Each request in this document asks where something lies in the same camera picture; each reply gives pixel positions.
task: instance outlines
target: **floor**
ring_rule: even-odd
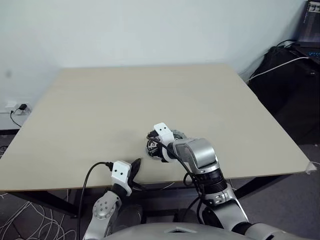
[[[0,146],[9,145],[13,137],[13,135],[0,136]],[[319,145],[302,145],[300,148],[311,161],[320,163]],[[232,183],[235,188],[239,188],[249,180],[235,179],[232,180]],[[66,190],[52,191],[52,193],[61,198],[67,196]],[[71,191],[70,199],[73,198],[74,193],[74,190]],[[57,225],[60,224],[63,215],[52,211],[53,219],[56,220],[57,224],[50,224],[52,221],[51,212],[49,209],[44,209],[47,219],[44,219],[42,223],[43,216],[37,213],[34,208],[40,213],[43,210],[36,204],[26,206],[8,228],[8,225],[1,228],[21,206],[26,204],[23,199],[10,194],[3,194],[3,192],[0,192],[0,240],[27,239],[33,233],[32,237],[34,238],[30,239],[53,240],[56,237]],[[157,198],[151,200],[147,205],[150,209],[154,206],[162,209],[186,208],[193,198],[193,196],[177,196],[176,199]],[[301,237],[320,240],[320,171],[313,172],[310,175],[291,175],[255,195],[241,199],[240,203],[251,223],[262,222]],[[91,214],[92,208],[89,204],[82,219],[81,231],[83,233],[90,222]],[[149,218],[148,222],[171,220],[172,217],[154,217]],[[76,229],[76,224],[76,219],[69,216],[64,217],[62,227],[64,233],[67,233],[65,234],[65,240],[75,239],[75,232],[72,229]],[[62,231],[59,232],[58,239],[63,239],[61,236]]]

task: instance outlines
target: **wall socket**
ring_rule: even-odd
[[[21,104],[26,104],[27,108],[24,111],[21,110],[17,110],[14,114],[15,115],[21,115],[23,112],[28,111],[31,112],[31,108],[28,102],[16,102],[16,101],[8,101],[6,103],[6,105],[4,106],[4,109],[6,110],[6,112],[8,112],[9,114],[11,113],[11,111],[15,111],[16,109],[18,109],[20,107]]]

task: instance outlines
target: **beige tabletop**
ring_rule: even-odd
[[[69,68],[1,158],[0,190],[79,188],[94,163],[141,157],[136,182],[181,181],[179,163],[146,154],[146,136],[161,122],[208,139],[228,179],[315,170],[225,64]],[[98,166],[87,186],[110,185],[110,176]]]

